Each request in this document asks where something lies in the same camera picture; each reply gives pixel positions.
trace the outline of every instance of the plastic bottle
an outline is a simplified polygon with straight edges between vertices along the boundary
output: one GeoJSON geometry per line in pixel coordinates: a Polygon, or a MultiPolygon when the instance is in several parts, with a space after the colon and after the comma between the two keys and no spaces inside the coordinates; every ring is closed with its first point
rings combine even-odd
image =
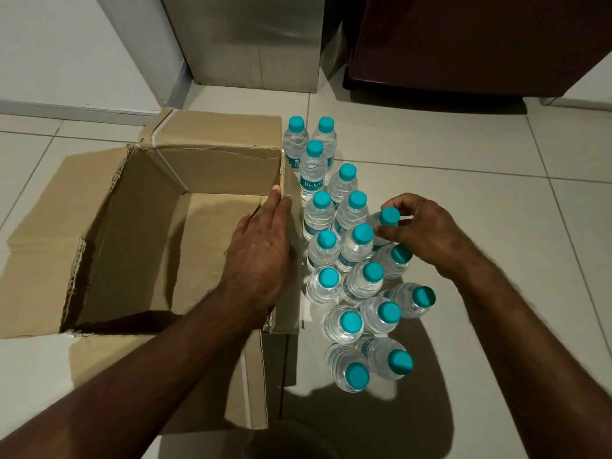
{"type": "Polygon", "coordinates": [[[412,357],[394,339],[366,335],[357,342],[356,349],[365,356],[372,372],[387,380],[399,380],[412,371],[412,357]]]}
{"type": "Polygon", "coordinates": [[[370,371],[367,360],[355,348],[336,343],[327,350],[326,359],[333,381],[344,391],[357,393],[368,386],[370,371]]]}
{"type": "Polygon", "coordinates": [[[332,267],[340,254],[340,242],[331,230],[317,233],[310,239],[306,263],[310,271],[332,267]]]}
{"type": "Polygon", "coordinates": [[[327,170],[330,171],[338,146],[338,137],[333,130],[333,119],[331,117],[325,116],[319,119],[319,126],[312,132],[312,139],[323,143],[323,155],[327,160],[327,170]]]}
{"type": "Polygon", "coordinates": [[[344,277],[340,296],[350,304],[359,304],[374,296],[383,286],[383,269],[377,262],[359,262],[344,277]]]}
{"type": "Polygon", "coordinates": [[[363,333],[363,320],[353,306],[336,306],[323,318],[323,333],[334,343],[350,345],[363,333]]]}
{"type": "Polygon", "coordinates": [[[388,333],[402,318],[400,307],[383,296],[373,296],[357,305],[363,319],[364,333],[388,333]]]}
{"type": "Polygon", "coordinates": [[[372,256],[372,261],[382,266],[385,281],[401,277],[408,269],[410,259],[412,259],[412,252],[408,248],[393,243],[383,246],[372,256]]]}
{"type": "Polygon", "coordinates": [[[311,140],[306,146],[306,153],[300,160],[300,185],[302,185],[303,200],[310,200],[316,192],[323,189],[327,170],[325,164],[323,145],[319,141],[311,140]]]}
{"type": "Polygon", "coordinates": [[[348,272],[355,264],[368,257],[372,250],[374,232],[368,224],[359,224],[348,229],[340,239],[340,255],[336,267],[342,272],[348,272]]]}
{"type": "Polygon", "coordinates": [[[368,197],[364,192],[356,190],[338,206],[333,231],[340,238],[349,228],[364,223],[367,218],[368,197]]]}
{"type": "Polygon", "coordinates": [[[331,228],[336,211],[327,192],[316,192],[304,208],[302,232],[310,240],[322,230],[331,228]]]}
{"type": "MultiPolygon", "coordinates": [[[[397,225],[400,220],[400,212],[393,206],[387,206],[382,211],[375,212],[368,220],[365,221],[372,229],[378,225],[397,225]]],[[[373,252],[377,252],[382,246],[385,246],[389,240],[374,236],[373,252]]]]}
{"type": "Polygon", "coordinates": [[[436,302],[436,294],[428,286],[418,283],[401,283],[382,293],[397,303],[404,319],[418,319],[436,302]]]}
{"type": "Polygon", "coordinates": [[[310,274],[306,284],[306,298],[312,304],[324,305],[340,293],[340,274],[332,267],[320,267],[310,274]]]}
{"type": "Polygon", "coordinates": [[[340,170],[334,172],[327,185],[327,192],[332,197],[333,207],[338,209],[340,203],[346,200],[358,185],[357,168],[351,163],[342,164],[340,170]]]}
{"type": "Polygon", "coordinates": [[[301,116],[295,115],[289,119],[289,126],[283,135],[283,151],[289,161],[289,166],[294,171],[298,171],[300,167],[300,158],[310,138],[308,131],[304,127],[304,120],[301,116]]]}

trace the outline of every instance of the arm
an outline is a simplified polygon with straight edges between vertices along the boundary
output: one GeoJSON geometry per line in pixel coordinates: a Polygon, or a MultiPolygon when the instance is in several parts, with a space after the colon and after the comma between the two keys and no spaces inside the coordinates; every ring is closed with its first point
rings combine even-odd
{"type": "Polygon", "coordinates": [[[0,442],[11,458],[141,457],[226,344],[261,328],[295,264],[291,198],[239,222],[219,285],[186,316],[0,442]]]}
{"type": "Polygon", "coordinates": [[[455,283],[528,455],[612,455],[612,400],[437,203],[387,201],[412,219],[376,233],[400,242],[455,283]]]}

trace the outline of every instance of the tiled floor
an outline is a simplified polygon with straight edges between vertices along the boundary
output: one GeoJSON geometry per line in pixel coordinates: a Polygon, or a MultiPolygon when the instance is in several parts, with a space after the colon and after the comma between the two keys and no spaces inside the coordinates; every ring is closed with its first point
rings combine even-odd
{"type": "MultiPolygon", "coordinates": [[[[612,113],[543,107],[534,99],[526,100],[527,116],[364,105],[341,88],[341,74],[322,79],[316,95],[194,86],[188,104],[277,114],[285,125],[299,114],[310,131],[320,116],[334,117],[336,164],[356,163],[371,210],[406,191],[448,208],[570,351],[612,389],[612,113]]],[[[139,130],[0,115],[0,269],[8,237],[62,158],[135,141],[139,130]]],[[[414,356],[413,374],[397,384],[373,379],[357,395],[341,392],[324,362],[323,310],[302,302],[295,385],[275,404],[282,403],[283,418],[317,428],[343,456],[526,457],[453,285],[418,260],[405,278],[430,285],[439,297],[431,312],[402,322],[394,334],[414,356]],[[399,441],[373,442],[372,428],[399,441]]],[[[70,389],[71,343],[66,335],[0,341],[0,406],[6,407],[0,436],[70,389]]],[[[180,457],[207,445],[219,451],[219,435],[225,433],[189,436],[180,457]]],[[[164,440],[161,447],[157,440],[146,456],[166,457],[163,451],[164,440]]]]}

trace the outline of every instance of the forearm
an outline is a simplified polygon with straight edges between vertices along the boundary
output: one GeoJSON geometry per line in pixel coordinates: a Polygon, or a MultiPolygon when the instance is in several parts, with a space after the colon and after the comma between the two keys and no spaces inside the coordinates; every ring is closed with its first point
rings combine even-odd
{"type": "Polygon", "coordinates": [[[140,457],[214,355],[246,326],[236,295],[211,292],[186,316],[0,442],[2,457],[140,457]]]}
{"type": "Polygon", "coordinates": [[[493,262],[454,277],[525,449],[532,457],[612,450],[612,401],[493,262]]]}

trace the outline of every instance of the open cardboard box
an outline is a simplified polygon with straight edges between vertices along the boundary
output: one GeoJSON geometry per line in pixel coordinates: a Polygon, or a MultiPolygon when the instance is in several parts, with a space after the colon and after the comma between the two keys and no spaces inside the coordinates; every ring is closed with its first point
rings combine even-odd
{"type": "MultiPolygon", "coordinates": [[[[280,184],[280,117],[164,109],[137,145],[67,157],[11,235],[0,278],[0,338],[78,332],[79,385],[188,312],[217,285],[241,216],[280,184]]],[[[266,331],[299,331],[299,285],[266,331]]],[[[220,354],[164,433],[267,426],[260,331],[220,354]]]]}

